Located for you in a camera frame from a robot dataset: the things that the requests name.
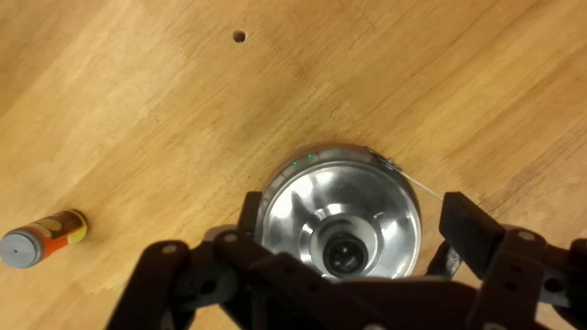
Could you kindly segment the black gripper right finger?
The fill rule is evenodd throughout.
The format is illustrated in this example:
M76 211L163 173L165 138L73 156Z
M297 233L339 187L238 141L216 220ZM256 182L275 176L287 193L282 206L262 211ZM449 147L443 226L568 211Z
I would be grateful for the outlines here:
M482 279L506 229L462 193L445 193L440 235L462 262Z

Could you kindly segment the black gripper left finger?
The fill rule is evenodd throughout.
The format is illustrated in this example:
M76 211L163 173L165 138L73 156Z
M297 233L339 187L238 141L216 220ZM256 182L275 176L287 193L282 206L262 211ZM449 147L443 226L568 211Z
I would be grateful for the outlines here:
M262 195L258 191L249 191L243 196L236 229L247 239L254 237L260 202Z

